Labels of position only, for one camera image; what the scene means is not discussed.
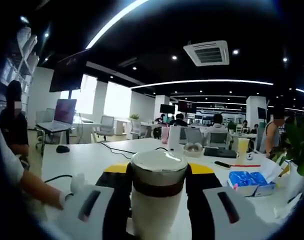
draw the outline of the black phone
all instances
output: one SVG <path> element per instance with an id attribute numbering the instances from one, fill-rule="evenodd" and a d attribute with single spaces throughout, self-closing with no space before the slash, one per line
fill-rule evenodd
<path id="1" fill-rule="evenodd" d="M 224 167 L 224 168 L 227 168 L 227 169 L 231 168 L 230 164 L 220 162 L 220 161 L 215 161 L 214 164 L 219 165 L 219 166 Z"/>

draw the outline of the white column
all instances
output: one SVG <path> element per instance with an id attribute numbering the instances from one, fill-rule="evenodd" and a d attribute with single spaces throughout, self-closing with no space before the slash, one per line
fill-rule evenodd
<path id="1" fill-rule="evenodd" d="M 154 119 L 160 117 L 160 106 L 161 104 L 169 105 L 170 98 L 165 95 L 157 95 L 155 96 L 155 104 L 154 104 Z"/>
<path id="2" fill-rule="evenodd" d="M 264 123 L 264 119 L 259 119 L 258 108 L 267 110 L 267 99 L 265 96 L 249 96 L 246 100 L 246 120 L 250 129 L 255 124 Z"/>

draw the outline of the tank top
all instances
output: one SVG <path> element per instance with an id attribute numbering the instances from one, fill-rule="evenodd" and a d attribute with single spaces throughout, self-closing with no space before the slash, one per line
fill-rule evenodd
<path id="1" fill-rule="evenodd" d="M 267 140 L 267 138 L 268 138 L 268 135 L 267 135 L 268 126 L 269 126 L 272 122 L 273 122 L 273 121 L 270 121 L 270 122 L 265 126 L 264 133 L 263 133 L 263 136 L 262 136 L 261 145 L 260 145 L 260 152 L 261 152 L 261 153 L 265 153 L 265 152 L 266 152 L 266 140 Z M 279 127 L 276 127 L 276 130 L 275 130 L 275 133 L 274 133 L 274 136 L 273 136 L 273 144 L 274 144 L 274 147 L 279 146 L 280 140 L 281 140 L 281 137 L 280 137 Z"/>

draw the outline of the ceiling air conditioner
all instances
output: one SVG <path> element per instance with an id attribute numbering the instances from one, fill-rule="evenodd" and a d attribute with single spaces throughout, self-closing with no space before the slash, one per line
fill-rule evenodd
<path id="1" fill-rule="evenodd" d="M 183 47 L 196 66 L 229 65 L 226 41 L 209 41 Z"/>

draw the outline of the ceiling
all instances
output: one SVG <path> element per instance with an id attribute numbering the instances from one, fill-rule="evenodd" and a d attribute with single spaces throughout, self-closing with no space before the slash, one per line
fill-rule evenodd
<path id="1" fill-rule="evenodd" d="M 23 13 L 38 35 L 40 66 L 54 68 L 58 60 L 84 50 L 110 19 L 134 1 L 51 0 L 39 10 Z M 183 49 L 218 40 L 227 42 L 229 65 L 196 66 Z M 265 96 L 270 105 L 280 102 L 304 110 L 304 93 L 296 91 L 304 90 L 304 0 L 149 0 L 113 25 L 89 51 L 90 62 L 138 80 L 139 85 L 186 80 L 273 83 L 186 82 L 134 89 L 139 93 L 241 104 L 248 96 Z M 110 73 L 97 69 L 88 67 L 86 72 L 101 81 L 138 85 L 118 74 L 111 79 Z M 198 103 L 198 107 L 211 105 Z"/>

